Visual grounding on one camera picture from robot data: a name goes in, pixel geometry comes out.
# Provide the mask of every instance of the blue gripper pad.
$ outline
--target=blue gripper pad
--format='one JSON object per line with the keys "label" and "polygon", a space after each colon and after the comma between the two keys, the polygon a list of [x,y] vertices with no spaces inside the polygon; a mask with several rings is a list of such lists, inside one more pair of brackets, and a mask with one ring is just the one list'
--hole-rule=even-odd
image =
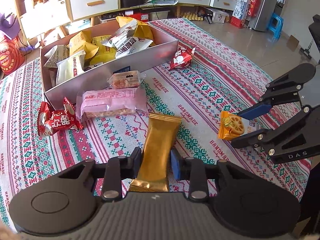
{"label": "blue gripper pad", "polygon": [[175,154],[171,150],[171,168],[173,172],[174,179],[180,180],[181,173],[180,173],[180,163],[179,160],[176,158]]}
{"label": "blue gripper pad", "polygon": [[272,105],[261,104],[257,105],[256,107],[249,108],[248,111],[243,111],[241,114],[238,115],[244,119],[252,120],[259,116],[269,113],[271,108]]}

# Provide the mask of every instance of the white snack bag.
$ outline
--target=white snack bag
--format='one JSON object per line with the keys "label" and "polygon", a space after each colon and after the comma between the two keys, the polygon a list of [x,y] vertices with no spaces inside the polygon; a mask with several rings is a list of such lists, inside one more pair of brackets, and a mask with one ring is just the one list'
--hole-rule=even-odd
{"label": "white snack bag", "polygon": [[80,50],[69,58],[57,63],[58,72],[56,85],[65,82],[68,79],[74,78],[84,72],[84,57],[85,51]]}
{"label": "white snack bag", "polygon": [[101,44],[108,47],[116,47],[116,58],[120,58],[125,55],[146,49],[153,42],[152,40],[133,37],[133,34],[134,30],[125,29],[121,34],[112,37],[108,40],[108,42],[104,43],[103,41]]}
{"label": "white snack bag", "polygon": [[66,45],[56,45],[45,55],[48,61],[44,67],[57,68],[57,63],[69,57],[69,49]]}

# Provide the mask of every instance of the yellow snack bag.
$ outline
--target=yellow snack bag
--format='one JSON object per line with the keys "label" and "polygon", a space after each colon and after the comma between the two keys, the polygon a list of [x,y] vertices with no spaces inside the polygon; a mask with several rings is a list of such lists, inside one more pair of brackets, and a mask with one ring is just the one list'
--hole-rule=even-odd
{"label": "yellow snack bag", "polygon": [[90,43],[91,41],[91,33],[90,31],[82,31],[77,35],[72,37],[69,41],[70,55],[75,54],[76,52],[84,49],[85,58],[92,58],[99,50],[97,45]]}
{"label": "yellow snack bag", "polygon": [[90,65],[95,65],[100,62],[106,63],[116,58],[117,50],[115,48],[110,48],[101,44],[101,41],[109,38],[110,36],[111,35],[105,35],[92,38],[92,43],[97,45],[99,50],[98,53],[91,59]]}
{"label": "yellow snack bag", "polygon": [[[131,17],[123,17],[123,16],[117,16],[116,20],[119,23],[120,28],[127,24],[128,22],[132,21],[133,18]],[[153,34],[150,29],[150,26],[147,23],[144,23],[142,21],[137,20],[138,26],[134,32],[134,37],[140,38],[140,39],[148,39],[153,41]],[[150,47],[155,46],[156,44],[154,41],[151,43]]]}
{"label": "yellow snack bag", "polygon": [[253,120],[244,119],[228,111],[221,112],[220,120],[219,139],[231,141],[241,135],[260,129],[260,126]]}

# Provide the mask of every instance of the pink snack package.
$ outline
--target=pink snack package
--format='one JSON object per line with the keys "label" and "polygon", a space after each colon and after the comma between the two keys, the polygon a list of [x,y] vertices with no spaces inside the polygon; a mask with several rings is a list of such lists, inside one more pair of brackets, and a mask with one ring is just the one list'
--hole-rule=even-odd
{"label": "pink snack package", "polygon": [[77,97],[76,116],[86,118],[148,112],[145,90],[138,88],[87,91]]}

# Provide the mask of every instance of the table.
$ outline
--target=table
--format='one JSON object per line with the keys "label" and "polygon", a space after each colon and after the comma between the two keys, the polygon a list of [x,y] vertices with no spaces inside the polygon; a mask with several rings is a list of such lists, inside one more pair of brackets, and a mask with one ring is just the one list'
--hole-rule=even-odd
{"label": "table", "polygon": [[[144,87],[149,111],[183,117],[176,148],[183,157],[205,163],[229,160],[302,197],[311,162],[271,163],[264,152],[233,149],[217,138],[220,112],[239,112],[264,93],[271,78],[257,65],[186,19],[150,23],[180,41],[196,47],[190,67],[168,71],[168,63],[147,70]],[[141,114],[91,119],[81,131],[68,130],[51,137],[37,136],[36,119],[43,100],[39,58],[0,81],[0,216],[13,227],[8,204],[20,190],[87,158],[105,163],[143,147],[148,117]],[[299,111],[296,104],[274,107],[256,121],[276,128]],[[171,191],[188,191],[188,181],[175,181]],[[123,181],[124,192],[129,180]],[[215,185],[208,181],[211,195]],[[99,194],[101,180],[95,193]]]}

